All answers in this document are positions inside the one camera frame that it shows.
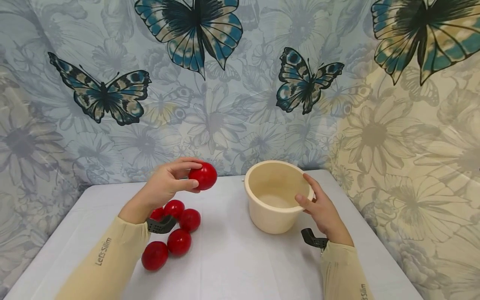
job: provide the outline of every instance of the cream bucket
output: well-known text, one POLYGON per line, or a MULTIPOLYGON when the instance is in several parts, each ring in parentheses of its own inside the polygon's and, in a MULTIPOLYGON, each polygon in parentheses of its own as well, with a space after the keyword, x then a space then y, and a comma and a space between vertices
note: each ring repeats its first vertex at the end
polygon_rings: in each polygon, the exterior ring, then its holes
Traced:
POLYGON ((313 190, 298 167, 277 160, 267 160, 251 167, 245 175, 252 222, 270 234, 287 232, 303 208, 295 201, 301 193, 311 201, 313 190))

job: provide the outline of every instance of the blue butterfly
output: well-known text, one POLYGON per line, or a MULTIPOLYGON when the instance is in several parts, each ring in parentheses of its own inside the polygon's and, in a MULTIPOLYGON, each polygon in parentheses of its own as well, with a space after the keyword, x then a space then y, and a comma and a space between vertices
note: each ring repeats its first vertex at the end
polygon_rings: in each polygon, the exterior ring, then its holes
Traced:
POLYGON ((151 83, 147 71, 130 72, 113 79, 107 86, 108 83, 99 83, 55 54, 48 52, 48 56, 50 63, 60 72, 63 83, 74 90, 75 102, 95 122, 100 123, 105 112, 110 112, 120 126, 140 122, 144 109, 138 101, 147 98, 147 87, 151 83))
POLYGON ((205 79, 205 49, 223 70, 227 58, 243 34, 240 20, 232 14, 238 0, 138 0, 135 11, 161 43, 167 43, 173 63, 205 79))
POLYGON ((276 93, 276 105, 286 112, 291 112, 303 103, 304 115, 312 111, 322 90, 330 87, 345 66, 341 62, 334 62, 321 66, 317 74, 312 74, 300 53, 289 47, 283 50, 280 60, 282 68, 278 79, 284 84, 276 93))
POLYGON ((420 85, 435 72, 480 50, 480 0, 378 0, 373 32, 382 40, 375 61, 397 83, 417 50, 420 85))

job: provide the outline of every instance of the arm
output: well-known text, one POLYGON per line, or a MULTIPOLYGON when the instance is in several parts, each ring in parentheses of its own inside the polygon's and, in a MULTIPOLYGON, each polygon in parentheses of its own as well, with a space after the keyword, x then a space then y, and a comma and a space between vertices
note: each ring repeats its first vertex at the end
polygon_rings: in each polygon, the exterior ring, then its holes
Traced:
POLYGON ((320 269, 324 300, 373 300, 354 247, 328 242, 320 269))
POLYGON ((374 300, 352 237, 333 202, 315 179, 308 174, 303 174, 303 177, 312 186, 315 199, 309 201, 298 194, 295 200, 312 216, 318 229, 329 239, 320 267, 324 300, 374 300))
POLYGON ((190 169, 201 168, 200 162, 186 157, 160 166, 73 271, 56 300, 119 299, 150 239, 147 218, 176 192, 199 192, 195 189, 198 181, 179 179, 185 178, 190 169))

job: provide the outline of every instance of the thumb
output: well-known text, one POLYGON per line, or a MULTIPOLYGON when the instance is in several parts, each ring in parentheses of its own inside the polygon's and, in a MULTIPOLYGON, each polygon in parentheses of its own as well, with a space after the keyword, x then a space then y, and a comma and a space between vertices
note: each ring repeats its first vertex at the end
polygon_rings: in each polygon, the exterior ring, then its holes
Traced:
POLYGON ((177 192, 191 191, 196 187, 198 187, 198 180, 194 180, 194 179, 175 180, 174 188, 177 192))
POLYGON ((303 207, 304 209, 308 210, 309 212, 311 212, 312 214, 314 213, 313 211, 315 211, 316 207, 315 207, 315 203, 313 203, 312 201, 308 200, 307 197, 305 197, 304 195, 302 194, 296 194, 295 195, 295 201, 297 201, 297 203, 303 207))

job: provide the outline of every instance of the black plastic clip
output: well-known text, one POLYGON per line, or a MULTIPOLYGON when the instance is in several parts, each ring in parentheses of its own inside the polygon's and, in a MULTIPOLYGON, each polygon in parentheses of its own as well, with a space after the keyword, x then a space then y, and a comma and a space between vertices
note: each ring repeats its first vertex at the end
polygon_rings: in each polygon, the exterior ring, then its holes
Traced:
POLYGON ((301 231, 301 236, 307 245, 325 249, 327 247, 327 238, 316 238, 311 228, 305 228, 301 231))
POLYGON ((177 220, 170 215, 163 217, 160 222, 150 218, 147 219, 148 231, 158 234, 169 233, 176 223, 177 220))

